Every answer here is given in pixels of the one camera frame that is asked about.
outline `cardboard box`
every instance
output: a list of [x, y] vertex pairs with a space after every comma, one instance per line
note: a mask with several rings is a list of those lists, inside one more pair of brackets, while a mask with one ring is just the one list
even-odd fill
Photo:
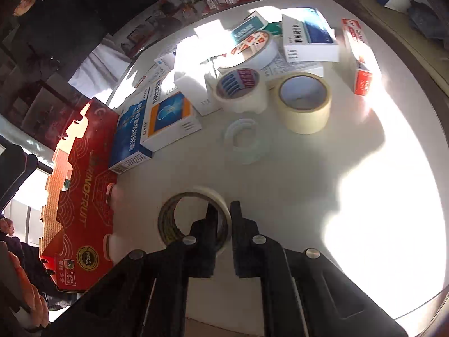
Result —
[[298, 7], [282, 14], [282, 32], [287, 62], [338, 62], [335, 35], [317, 9]]
[[256, 31], [266, 27], [266, 21], [258, 12], [253, 12], [232, 29], [225, 29], [219, 20], [213, 20], [194, 28], [208, 57], [229, 53], [236, 45]]
[[[291, 73], [299, 73], [299, 72], [307, 72], [312, 73], [317, 76], [324, 76], [324, 69], [321, 62], [287, 62], [284, 55], [284, 47], [282, 44], [282, 26], [281, 22], [269, 23], [264, 31], [269, 31], [275, 42], [278, 44], [279, 53], [275, 56], [275, 58], [265, 67], [263, 67], [260, 72], [264, 74], [265, 81], [267, 84], [267, 88], [270, 90], [276, 86], [279, 80], [288, 74]], [[220, 57], [214, 60], [215, 65], [219, 66]], [[209, 79], [206, 76], [206, 79], [211, 85], [216, 85], [217, 80], [212, 77]]]
[[[81, 122], [69, 126], [69, 136], [55, 151], [39, 239], [44, 267], [58, 290], [66, 292], [85, 292], [113, 267], [107, 244], [114, 212], [106, 199], [117, 182], [108, 157], [118, 114], [95, 98], [81, 113]], [[69, 188], [60, 191], [69, 174]]]
[[201, 129], [192, 104], [181, 92], [163, 94], [160, 85], [150, 90], [141, 133], [141, 145], [155, 152]]
[[109, 169], [117, 174], [149, 160], [153, 153], [140, 144], [143, 117], [150, 86], [134, 94], [121, 108]]
[[341, 70], [347, 72], [347, 83], [356, 95], [365, 96], [374, 76], [380, 75], [376, 57], [368, 45], [357, 20], [342, 19], [346, 51], [342, 52]]
[[166, 44], [159, 52], [154, 62], [162, 68], [165, 73], [170, 72], [175, 67], [176, 47], [182, 39]]
[[194, 35], [184, 39], [177, 46], [174, 84], [201, 115], [221, 108], [212, 97], [212, 88], [205, 79], [207, 74], [212, 76], [215, 71], [199, 38]]
[[147, 83], [151, 83], [156, 81], [157, 79], [161, 78], [163, 75], [165, 75], [167, 71], [157, 64], [154, 64], [151, 66], [151, 68], [148, 70], [148, 72], [142, 76], [140, 81], [134, 86], [134, 88], [138, 88], [140, 85], [145, 86]]

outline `masking tape roll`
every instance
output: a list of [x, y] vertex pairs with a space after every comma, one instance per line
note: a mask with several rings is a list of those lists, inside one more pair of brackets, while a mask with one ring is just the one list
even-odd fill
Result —
[[212, 96], [223, 110], [234, 113], [262, 113], [268, 106], [268, 90], [263, 76], [254, 69], [239, 68], [218, 80]]
[[218, 71], [221, 74], [226, 74], [238, 68], [262, 69], [273, 61], [279, 53], [278, 44], [273, 39], [273, 36], [266, 31], [257, 32], [256, 34], [259, 36], [259, 38], [256, 37], [256, 43], [247, 44], [248, 47], [240, 53], [236, 55], [228, 53], [226, 57], [218, 57], [216, 62]]
[[275, 102], [284, 125], [298, 134], [322, 130], [331, 111], [329, 85], [314, 74], [297, 73], [283, 78], [275, 89]]
[[169, 198], [161, 207], [158, 216], [158, 233], [161, 241], [168, 246], [170, 243], [183, 239], [183, 234], [175, 223], [175, 208], [184, 197], [195, 197], [206, 200], [218, 212], [218, 227], [216, 240], [216, 254], [223, 252], [231, 240], [231, 213], [225, 200], [216, 191], [207, 187], [195, 186], [186, 192], [178, 193]]

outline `tape roll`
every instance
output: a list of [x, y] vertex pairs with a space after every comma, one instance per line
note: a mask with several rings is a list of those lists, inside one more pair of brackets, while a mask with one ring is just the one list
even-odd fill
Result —
[[225, 111], [262, 113], [268, 106], [265, 79], [250, 68], [235, 69], [218, 80], [212, 96]]
[[242, 165], [262, 158], [269, 149], [266, 131], [253, 119], [243, 118], [233, 122], [224, 133], [224, 149], [227, 156]]
[[161, 207], [158, 216], [158, 231], [161, 241], [168, 246], [170, 243], [183, 239], [183, 234], [175, 223], [175, 208], [179, 201], [185, 197], [195, 197], [206, 200], [218, 212], [218, 227], [216, 254], [223, 252], [231, 240], [231, 213], [225, 200], [214, 190], [202, 186], [195, 186], [186, 192], [178, 193], [169, 198]]
[[255, 39], [261, 42], [247, 45], [246, 49], [236, 55], [228, 53], [226, 57], [218, 57], [216, 62], [221, 74], [238, 68], [262, 69], [273, 61], [279, 53], [278, 44], [269, 32], [263, 31], [257, 32], [257, 34], [260, 37]]
[[298, 134], [322, 130], [331, 111], [329, 85], [314, 74], [285, 77], [275, 90], [275, 102], [284, 125]]

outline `white table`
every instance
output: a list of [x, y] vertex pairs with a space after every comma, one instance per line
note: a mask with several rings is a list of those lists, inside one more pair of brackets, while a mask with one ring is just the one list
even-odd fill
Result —
[[[318, 8], [335, 27], [341, 18], [356, 18], [332, 0], [262, 0], [238, 6], [146, 50], [116, 96], [129, 93], [130, 82], [147, 72], [162, 44], [192, 35], [196, 26], [220, 19], [229, 28], [255, 8], [278, 21], [279, 9], [301, 6]], [[123, 200], [114, 216], [114, 261], [135, 248], [162, 249], [156, 229], [159, 208], [178, 191], [204, 185], [228, 204], [240, 200], [243, 216], [284, 247], [321, 250], [393, 318], [447, 286], [449, 148], [413, 75], [376, 33], [363, 23], [362, 28], [381, 68], [384, 90], [370, 100], [356, 96], [325, 64], [324, 79], [333, 94], [327, 126], [309, 136], [292, 133], [270, 103], [253, 117], [269, 127], [271, 151], [248, 166], [226, 162], [221, 140], [233, 119], [247, 115], [220, 110], [202, 117], [203, 130], [119, 176]], [[230, 247], [217, 257], [211, 279], [190, 280], [187, 316], [263, 335], [259, 281], [237, 279]]]

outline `red fruit box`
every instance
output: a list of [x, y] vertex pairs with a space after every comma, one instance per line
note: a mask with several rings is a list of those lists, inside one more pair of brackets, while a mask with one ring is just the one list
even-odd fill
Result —
[[[117, 182], [108, 160], [118, 114], [97, 99], [81, 114], [57, 146], [42, 209], [40, 257], [58, 289], [66, 292], [86, 291], [113, 267], [107, 249], [113, 211], [106, 200]], [[70, 185], [61, 191], [66, 179]]]

